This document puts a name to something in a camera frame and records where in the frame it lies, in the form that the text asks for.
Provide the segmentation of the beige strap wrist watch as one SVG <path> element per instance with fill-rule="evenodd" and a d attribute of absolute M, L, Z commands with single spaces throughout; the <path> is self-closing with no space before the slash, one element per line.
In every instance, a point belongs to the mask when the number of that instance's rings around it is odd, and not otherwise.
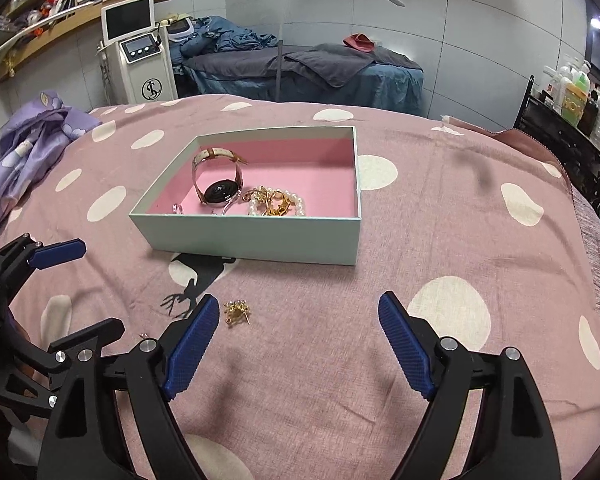
<path fill-rule="evenodd" d="M 228 160 L 233 166 L 234 174 L 231 177 L 210 182 L 203 190 L 198 183 L 198 172 L 207 162 L 214 162 L 218 159 Z M 190 173 L 192 174 L 194 190 L 201 205 L 213 208 L 225 203 L 236 194 L 242 194 L 242 188 L 244 187 L 242 167 L 246 165 L 247 161 L 242 156 L 228 148 L 203 148 L 200 150 L 192 160 Z"/>

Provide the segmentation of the gold spider brooch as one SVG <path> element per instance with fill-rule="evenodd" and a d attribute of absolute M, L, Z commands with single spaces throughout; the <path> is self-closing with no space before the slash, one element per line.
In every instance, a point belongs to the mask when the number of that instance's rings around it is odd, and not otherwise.
<path fill-rule="evenodd" d="M 228 327 L 242 323 L 250 323 L 251 310 L 245 300 L 235 300 L 224 304 L 224 320 Z"/>

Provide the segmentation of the blue crumpled duvet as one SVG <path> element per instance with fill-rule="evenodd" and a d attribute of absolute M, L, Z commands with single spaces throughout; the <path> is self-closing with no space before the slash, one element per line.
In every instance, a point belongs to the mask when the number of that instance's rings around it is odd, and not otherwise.
<path fill-rule="evenodd" d="M 187 60 L 197 55 L 244 52 L 275 48 L 278 39 L 271 34 L 259 34 L 222 18 L 219 15 L 193 19 L 193 30 L 180 41 L 172 41 L 170 55 L 174 60 Z"/>

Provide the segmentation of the gold chain charm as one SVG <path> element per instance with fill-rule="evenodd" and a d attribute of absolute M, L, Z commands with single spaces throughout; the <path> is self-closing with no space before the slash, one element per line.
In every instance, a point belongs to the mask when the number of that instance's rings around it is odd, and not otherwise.
<path fill-rule="evenodd" d="M 251 210 L 270 210 L 273 208 L 276 193 L 274 188 L 255 186 L 242 193 L 242 200 L 249 204 Z"/>

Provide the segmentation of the white beauty machine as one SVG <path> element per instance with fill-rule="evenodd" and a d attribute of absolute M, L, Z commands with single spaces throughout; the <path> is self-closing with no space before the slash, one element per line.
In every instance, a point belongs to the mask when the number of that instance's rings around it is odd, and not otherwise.
<path fill-rule="evenodd" d="M 124 0 L 102 8 L 98 47 L 102 84 L 110 104 L 148 104 L 178 97 L 166 28 L 154 0 Z"/>

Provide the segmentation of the red folded cloth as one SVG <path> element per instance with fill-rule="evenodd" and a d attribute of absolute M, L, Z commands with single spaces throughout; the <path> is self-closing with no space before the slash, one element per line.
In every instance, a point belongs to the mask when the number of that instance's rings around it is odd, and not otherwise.
<path fill-rule="evenodd" d="M 372 53 L 375 51 L 376 44 L 362 32 L 347 36 L 343 39 L 343 44 L 349 48 L 362 53 Z"/>

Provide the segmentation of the blue massage bed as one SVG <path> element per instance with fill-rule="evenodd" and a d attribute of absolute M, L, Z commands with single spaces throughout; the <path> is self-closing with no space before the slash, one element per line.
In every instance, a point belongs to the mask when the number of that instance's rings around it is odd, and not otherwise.
<path fill-rule="evenodd" d="M 231 94 L 261 101 L 309 102 L 422 114 L 424 71 L 384 47 L 343 44 L 209 53 L 174 66 L 178 95 Z"/>

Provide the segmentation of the black trolley cart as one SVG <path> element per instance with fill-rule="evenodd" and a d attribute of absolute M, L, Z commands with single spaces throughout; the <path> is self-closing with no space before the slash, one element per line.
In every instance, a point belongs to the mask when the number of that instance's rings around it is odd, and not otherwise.
<path fill-rule="evenodd" d="M 535 79 L 528 79 L 514 128 L 542 143 L 565 168 L 571 183 L 600 209 L 600 149 L 580 130 L 532 94 Z"/>

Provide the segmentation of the mint green pink jewelry box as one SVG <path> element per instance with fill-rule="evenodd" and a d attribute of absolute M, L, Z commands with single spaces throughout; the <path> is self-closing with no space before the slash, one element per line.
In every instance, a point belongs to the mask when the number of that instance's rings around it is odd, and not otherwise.
<path fill-rule="evenodd" d="M 196 136 L 130 218 L 165 252 L 352 266 L 362 222 L 355 128 Z"/>

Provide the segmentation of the purple floral blanket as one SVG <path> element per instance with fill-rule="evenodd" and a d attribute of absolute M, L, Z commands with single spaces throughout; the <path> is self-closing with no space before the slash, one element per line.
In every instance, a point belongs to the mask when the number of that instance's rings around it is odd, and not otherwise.
<path fill-rule="evenodd" d="M 96 117 L 45 90 L 0 130 L 0 223 L 43 180 L 69 144 L 100 126 Z"/>

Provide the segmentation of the dark grey towel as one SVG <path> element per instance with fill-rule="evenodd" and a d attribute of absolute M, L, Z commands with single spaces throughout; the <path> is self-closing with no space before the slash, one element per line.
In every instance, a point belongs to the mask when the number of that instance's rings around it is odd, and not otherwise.
<path fill-rule="evenodd" d="M 282 69 L 324 88 L 340 89 L 375 59 L 338 44 L 319 44 L 314 48 L 294 49 L 283 54 Z"/>

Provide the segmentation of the green bottle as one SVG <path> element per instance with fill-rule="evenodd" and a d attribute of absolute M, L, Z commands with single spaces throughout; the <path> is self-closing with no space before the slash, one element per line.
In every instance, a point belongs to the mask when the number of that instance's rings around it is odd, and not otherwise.
<path fill-rule="evenodd" d="M 580 68 L 571 67 L 570 75 L 564 83 L 564 96 L 562 97 L 562 118 L 573 127 L 577 127 L 583 116 L 588 94 L 591 90 L 591 81 L 588 78 L 590 64 L 584 61 Z"/>

